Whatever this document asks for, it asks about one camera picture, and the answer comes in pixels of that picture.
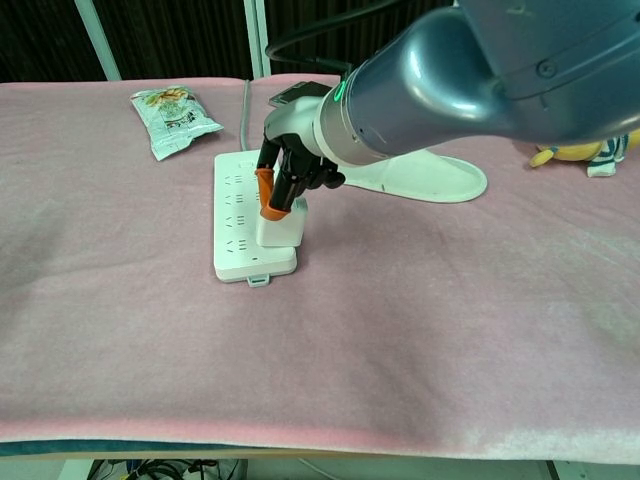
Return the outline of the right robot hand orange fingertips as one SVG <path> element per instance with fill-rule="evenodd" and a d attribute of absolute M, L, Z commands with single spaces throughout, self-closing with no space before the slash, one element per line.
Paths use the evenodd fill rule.
<path fill-rule="evenodd" d="M 255 175 L 260 215 L 280 221 L 305 190 L 336 189 L 345 182 L 338 166 L 321 152 L 313 121 L 320 97 L 301 97 L 273 110 L 265 119 Z"/>

